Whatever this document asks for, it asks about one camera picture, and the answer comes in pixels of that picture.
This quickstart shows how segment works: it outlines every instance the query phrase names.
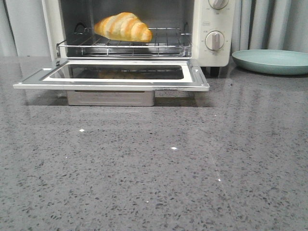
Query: white knob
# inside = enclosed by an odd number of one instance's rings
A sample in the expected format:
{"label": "white knob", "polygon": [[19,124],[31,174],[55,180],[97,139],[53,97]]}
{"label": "white knob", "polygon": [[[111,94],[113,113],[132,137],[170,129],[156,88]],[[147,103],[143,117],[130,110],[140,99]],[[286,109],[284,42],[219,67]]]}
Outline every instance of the white knob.
{"label": "white knob", "polygon": [[205,39],[205,44],[207,48],[209,48],[212,51],[218,51],[220,48],[222,48],[223,44],[225,42],[225,38],[222,33],[219,31],[212,31],[209,33]]}
{"label": "white knob", "polygon": [[224,8],[228,4],[228,0],[208,0],[210,3],[211,7],[220,10]]}

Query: gray speckled countertop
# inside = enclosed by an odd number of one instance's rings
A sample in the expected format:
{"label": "gray speckled countertop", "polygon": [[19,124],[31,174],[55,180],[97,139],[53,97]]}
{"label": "gray speckled countertop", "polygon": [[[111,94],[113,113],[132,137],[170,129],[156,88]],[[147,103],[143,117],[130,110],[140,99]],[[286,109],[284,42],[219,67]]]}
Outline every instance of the gray speckled countertop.
{"label": "gray speckled countertop", "polygon": [[235,67],[154,107],[14,90],[48,59],[0,59],[1,231],[308,230],[308,76]]}

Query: croissant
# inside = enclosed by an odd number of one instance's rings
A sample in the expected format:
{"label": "croissant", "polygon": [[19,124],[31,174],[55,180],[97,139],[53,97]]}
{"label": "croissant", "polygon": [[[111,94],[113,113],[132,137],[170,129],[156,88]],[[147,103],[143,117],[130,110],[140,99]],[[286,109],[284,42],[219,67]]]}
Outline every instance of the croissant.
{"label": "croissant", "polygon": [[111,40],[149,42],[152,39],[148,26],[129,12],[100,20],[94,25],[94,32]]}

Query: light green plate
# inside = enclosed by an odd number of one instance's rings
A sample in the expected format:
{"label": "light green plate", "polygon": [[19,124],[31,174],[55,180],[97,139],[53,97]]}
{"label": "light green plate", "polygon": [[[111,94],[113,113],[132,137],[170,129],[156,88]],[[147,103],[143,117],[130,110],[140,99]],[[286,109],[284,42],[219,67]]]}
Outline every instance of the light green plate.
{"label": "light green plate", "polygon": [[308,53],[281,50],[244,50],[232,54],[234,62],[247,70],[273,75],[308,73]]}

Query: oven door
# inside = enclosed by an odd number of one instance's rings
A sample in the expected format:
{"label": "oven door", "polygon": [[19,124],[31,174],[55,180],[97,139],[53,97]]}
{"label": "oven door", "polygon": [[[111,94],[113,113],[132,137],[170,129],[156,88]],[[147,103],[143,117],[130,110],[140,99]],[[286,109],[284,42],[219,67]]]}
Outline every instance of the oven door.
{"label": "oven door", "polygon": [[13,87],[91,91],[209,90],[194,59],[59,59]]}

